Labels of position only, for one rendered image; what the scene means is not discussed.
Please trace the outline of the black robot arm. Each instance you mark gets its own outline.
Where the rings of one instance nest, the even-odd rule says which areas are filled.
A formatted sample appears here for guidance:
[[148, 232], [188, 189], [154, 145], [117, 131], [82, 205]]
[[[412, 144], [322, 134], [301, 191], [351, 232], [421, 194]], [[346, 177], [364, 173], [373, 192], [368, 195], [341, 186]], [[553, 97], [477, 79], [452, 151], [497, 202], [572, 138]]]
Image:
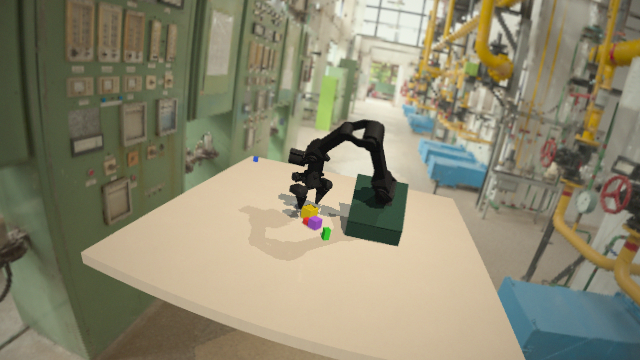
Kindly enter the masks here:
[[[353, 135], [354, 131], [364, 128], [362, 138]], [[324, 161], [328, 162], [331, 159], [327, 152], [344, 141], [351, 141], [370, 153], [374, 170], [371, 184], [375, 192], [375, 204], [392, 206], [397, 181], [391, 171], [387, 170], [383, 148], [384, 136], [385, 127], [379, 121], [362, 119], [355, 122], [344, 122], [342, 126], [325, 137], [312, 140], [305, 151], [291, 148], [288, 162], [303, 167], [308, 164], [309, 170], [322, 172]]]

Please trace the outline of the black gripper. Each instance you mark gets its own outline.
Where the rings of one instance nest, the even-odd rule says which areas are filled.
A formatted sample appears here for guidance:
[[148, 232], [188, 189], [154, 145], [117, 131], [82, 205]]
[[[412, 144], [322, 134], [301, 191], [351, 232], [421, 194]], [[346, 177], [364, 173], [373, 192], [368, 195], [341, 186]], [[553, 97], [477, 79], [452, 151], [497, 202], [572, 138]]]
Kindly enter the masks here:
[[[323, 171], [322, 171], [323, 172]], [[297, 199], [298, 208], [301, 210], [308, 194], [308, 190], [316, 188], [316, 197], [315, 204], [318, 204], [321, 199], [325, 196], [325, 194], [332, 189], [333, 183], [332, 181], [321, 178], [324, 176], [322, 172], [314, 172], [309, 169], [305, 170], [306, 173], [306, 181], [305, 186], [297, 183], [293, 184], [289, 188], [289, 192], [294, 194]]]

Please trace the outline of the purple cube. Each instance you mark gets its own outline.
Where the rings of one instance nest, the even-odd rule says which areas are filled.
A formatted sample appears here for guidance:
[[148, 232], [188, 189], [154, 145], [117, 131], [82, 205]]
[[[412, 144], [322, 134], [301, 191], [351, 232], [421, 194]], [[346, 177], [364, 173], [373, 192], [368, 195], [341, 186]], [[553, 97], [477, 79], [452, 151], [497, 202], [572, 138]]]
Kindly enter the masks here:
[[321, 218], [319, 218], [317, 216], [310, 217], [308, 219], [308, 226], [307, 227], [312, 229], [312, 230], [314, 230], [314, 231], [316, 231], [316, 230], [321, 228], [322, 220], [323, 219], [321, 219]]

